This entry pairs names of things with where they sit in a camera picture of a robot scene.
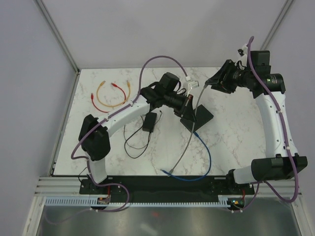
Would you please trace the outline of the black network switch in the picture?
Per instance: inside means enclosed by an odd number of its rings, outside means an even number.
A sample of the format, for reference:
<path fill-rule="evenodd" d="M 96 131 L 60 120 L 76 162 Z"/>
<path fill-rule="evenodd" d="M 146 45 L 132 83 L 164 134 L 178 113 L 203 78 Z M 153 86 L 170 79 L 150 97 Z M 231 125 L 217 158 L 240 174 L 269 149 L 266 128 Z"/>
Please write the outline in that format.
<path fill-rule="evenodd" d="M 196 123 L 194 125 L 193 131 L 196 132 L 199 128 L 204 126 L 213 118 L 214 115 L 204 105 L 199 105 L 197 108 Z M 182 118 L 180 119 L 180 122 L 189 132 L 191 132 L 193 125 L 192 121 Z"/>

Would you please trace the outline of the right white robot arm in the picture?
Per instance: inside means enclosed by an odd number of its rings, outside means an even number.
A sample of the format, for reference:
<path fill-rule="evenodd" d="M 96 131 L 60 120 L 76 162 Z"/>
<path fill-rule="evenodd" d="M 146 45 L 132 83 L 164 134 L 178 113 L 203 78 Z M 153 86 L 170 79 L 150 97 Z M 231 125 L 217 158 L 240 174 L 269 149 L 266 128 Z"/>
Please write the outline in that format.
<path fill-rule="evenodd" d="M 234 177 L 225 181 L 227 192 L 236 194 L 243 184 L 267 181 L 285 180 L 294 177 L 293 167 L 288 157 L 292 155 L 297 172 L 308 164 L 305 156 L 300 156 L 293 142 L 290 130 L 283 127 L 279 115 L 282 114 L 285 125 L 288 120 L 285 111 L 285 85 L 281 74 L 272 74 L 269 51 L 252 51 L 251 60 L 255 73 L 265 84 L 262 86 L 249 65 L 245 69 L 240 64 L 228 59 L 220 70 L 205 85 L 212 89 L 234 93 L 237 87 L 248 88 L 258 105 L 265 134 L 265 158 L 254 159 L 247 167 L 233 170 Z"/>

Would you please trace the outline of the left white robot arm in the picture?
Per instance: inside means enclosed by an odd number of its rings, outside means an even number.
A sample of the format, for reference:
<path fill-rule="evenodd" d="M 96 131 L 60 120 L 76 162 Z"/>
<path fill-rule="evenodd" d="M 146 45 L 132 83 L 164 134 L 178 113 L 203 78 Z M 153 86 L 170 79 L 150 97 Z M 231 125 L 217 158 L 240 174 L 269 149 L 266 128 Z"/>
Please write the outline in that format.
<path fill-rule="evenodd" d="M 180 118 L 196 121 L 192 107 L 193 95 L 178 94 L 174 89 L 156 84 L 154 88 L 145 87 L 124 106 L 108 113 L 103 119 L 88 115 L 84 118 L 79 134 L 79 144 L 86 153 L 91 181 L 91 189 L 102 194 L 107 190 L 108 182 L 105 157 L 111 150 L 110 137 L 124 125 L 136 118 L 162 106 L 172 108 Z"/>

